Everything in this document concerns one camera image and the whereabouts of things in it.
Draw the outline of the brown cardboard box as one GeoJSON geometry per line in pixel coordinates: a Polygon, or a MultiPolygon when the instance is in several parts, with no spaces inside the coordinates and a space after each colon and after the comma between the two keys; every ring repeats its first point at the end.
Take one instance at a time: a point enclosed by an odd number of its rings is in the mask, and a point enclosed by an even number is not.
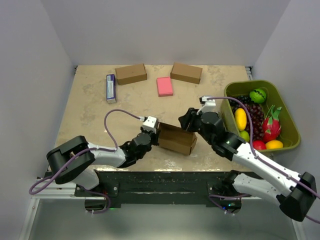
{"type": "Polygon", "coordinates": [[[160,122],[158,145],[161,148],[189,156],[197,143],[197,136],[180,127],[160,122]]]}

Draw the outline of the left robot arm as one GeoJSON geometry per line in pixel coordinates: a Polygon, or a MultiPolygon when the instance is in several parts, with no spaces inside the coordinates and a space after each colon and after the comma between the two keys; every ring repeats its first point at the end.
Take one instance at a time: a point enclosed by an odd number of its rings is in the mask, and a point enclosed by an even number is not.
{"type": "Polygon", "coordinates": [[[145,154],[157,146],[160,131],[156,129],[140,129],[136,137],[120,145],[117,150],[92,144],[82,135],[63,143],[49,151],[46,155],[52,173],[58,185],[69,182],[86,189],[92,196],[99,196],[104,190],[104,184],[98,174],[88,169],[91,165],[107,165],[115,168],[128,168],[145,154]]]}

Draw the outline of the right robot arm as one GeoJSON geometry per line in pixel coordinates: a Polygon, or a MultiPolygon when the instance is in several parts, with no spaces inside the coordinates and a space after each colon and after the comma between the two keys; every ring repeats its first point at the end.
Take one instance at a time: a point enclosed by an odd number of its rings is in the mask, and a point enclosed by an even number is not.
{"type": "Polygon", "coordinates": [[[201,112],[193,107],[178,118],[181,128],[198,133],[221,157],[243,165],[259,176],[254,179],[243,173],[223,183],[223,192],[230,197],[237,193],[274,202],[289,218],[302,222],[318,197],[315,177],[290,170],[263,154],[236,134],[226,130],[218,113],[201,112]]]}

